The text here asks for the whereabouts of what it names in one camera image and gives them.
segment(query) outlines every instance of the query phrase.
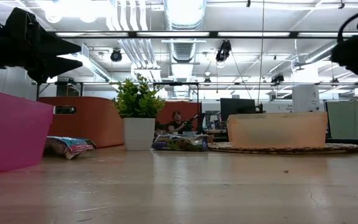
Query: woven mat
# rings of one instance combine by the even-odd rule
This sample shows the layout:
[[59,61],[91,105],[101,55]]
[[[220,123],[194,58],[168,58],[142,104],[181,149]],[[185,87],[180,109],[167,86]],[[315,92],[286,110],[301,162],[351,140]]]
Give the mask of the woven mat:
[[320,154],[320,153],[358,153],[358,145],[356,144],[339,144],[339,143],[326,143],[325,147],[318,148],[235,148],[229,142],[215,142],[208,144],[210,151],[215,152],[236,152],[248,154]]

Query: man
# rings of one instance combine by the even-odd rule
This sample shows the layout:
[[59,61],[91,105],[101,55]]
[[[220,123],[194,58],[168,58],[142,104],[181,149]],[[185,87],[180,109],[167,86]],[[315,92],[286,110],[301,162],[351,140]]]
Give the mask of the man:
[[173,121],[168,123],[168,132],[173,134],[177,132],[178,134],[183,134],[183,128],[185,127],[185,122],[181,120],[180,111],[175,111],[172,114]]

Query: orange translucent bin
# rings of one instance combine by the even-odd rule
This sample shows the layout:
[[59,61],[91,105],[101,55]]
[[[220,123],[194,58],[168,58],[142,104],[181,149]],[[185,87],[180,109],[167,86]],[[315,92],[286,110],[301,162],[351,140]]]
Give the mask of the orange translucent bin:
[[326,112],[236,114],[227,121],[229,141],[241,148],[324,147]]

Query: white planter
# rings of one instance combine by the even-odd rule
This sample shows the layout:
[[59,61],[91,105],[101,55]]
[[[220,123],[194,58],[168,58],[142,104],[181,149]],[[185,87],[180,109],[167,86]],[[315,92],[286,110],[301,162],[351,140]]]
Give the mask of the white planter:
[[127,151],[149,151],[154,137],[154,118],[124,118]]

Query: computer monitor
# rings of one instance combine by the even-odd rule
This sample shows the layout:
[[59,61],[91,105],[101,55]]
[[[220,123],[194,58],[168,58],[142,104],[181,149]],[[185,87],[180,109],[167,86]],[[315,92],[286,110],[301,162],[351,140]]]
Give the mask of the computer monitor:
[[222,121],[227,121],[231,114],[254,114],[255,100],[221,98]]

